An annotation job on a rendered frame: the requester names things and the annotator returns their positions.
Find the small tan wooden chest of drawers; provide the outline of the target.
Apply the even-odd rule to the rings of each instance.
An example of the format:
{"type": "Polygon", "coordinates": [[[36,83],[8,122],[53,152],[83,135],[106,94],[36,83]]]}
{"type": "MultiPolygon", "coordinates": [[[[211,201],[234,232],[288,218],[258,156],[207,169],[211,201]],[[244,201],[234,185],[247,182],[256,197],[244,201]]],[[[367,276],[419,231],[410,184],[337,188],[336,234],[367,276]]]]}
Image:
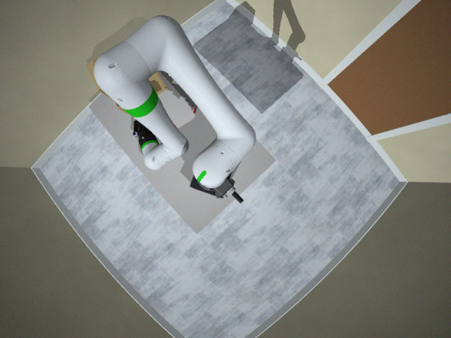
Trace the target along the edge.
{"type": "MultiPolygon", "coordinates": [[[[92,77],[92,79],[93,79],[93,81],[94,81],[94,83],[95,83],[97,89],[98,89],[102,94],[106,95],[105,93],[103,93],[103,92],[100,90],[101,88],[100,88],[99,85],[97,84],[97,81],[95,80],[95,77],[94,77],[94,64],[96,63],[97,59],[98,59],[98,57],[95,58],[93,61],[89,62],[86,66],[87,66],[87,69],[88,69],[88,71],[89,71],[89,73],[90,73],[90,75],[91,75],[91,77],[92,77]]],[[[163,82],[162,79],[161,79],[161,81],[163,82]]],[[[163,82],[163,83],[164,83],[164,82],[163,82]]],[[[164,85],[165,85],[165,83],[164,83],[164,85]]],[[[165,85],[165,86],[166,86],[166,85],[165,85]]],[[[166,89],[168,89],[167,86],[166,86],[166,89]]],[[[166,90],[166,89],[165,89],[165,90],[166,90]]],[[[165,90],[164,90],[164,91],[165,91],[165,90]]],[[[108,98],[111,99],[111,97],[109,97],[108,95],[106,95],[106,96],[107,96],[108,98]]],[[[113,100],[113,99],[111,99],[111,100],[113,100]]]]}

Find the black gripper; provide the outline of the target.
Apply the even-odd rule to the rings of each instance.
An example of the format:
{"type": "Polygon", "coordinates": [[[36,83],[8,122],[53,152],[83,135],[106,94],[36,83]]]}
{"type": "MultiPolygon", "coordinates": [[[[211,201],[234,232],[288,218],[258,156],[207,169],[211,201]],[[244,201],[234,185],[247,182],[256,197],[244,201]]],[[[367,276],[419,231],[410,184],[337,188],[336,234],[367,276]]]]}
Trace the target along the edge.
{"type": "Polygon", "coordinates": [[[146,134],[146,133],[152,133],[152,132],[150,130],[148,130],[142,123],[135,120],[133,135],[136,137],[138,136],[140,138],[143,134],[146,134]]]}

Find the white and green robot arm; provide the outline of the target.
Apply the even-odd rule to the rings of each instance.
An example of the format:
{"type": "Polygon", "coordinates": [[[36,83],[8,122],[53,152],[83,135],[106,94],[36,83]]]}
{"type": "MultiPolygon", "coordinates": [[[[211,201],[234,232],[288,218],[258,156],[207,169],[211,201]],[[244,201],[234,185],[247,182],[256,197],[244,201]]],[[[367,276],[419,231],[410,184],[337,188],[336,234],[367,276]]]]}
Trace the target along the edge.
{"type": "Polygon", "coordinates": [[[228,193],[242,203],[235,181],[227,178],[254,147],[256,133],[216,84],[176,20],[166,15],[150,18],[94,64],[99,87],[162,142],[152,133],[139,138],[144,163],[152,170],[162,169],[189,148],[149,81],[157,71],[180,85],[217,133],[194,159],[192,171],[199,185],[215,191],[217,199],[228,193]]]}

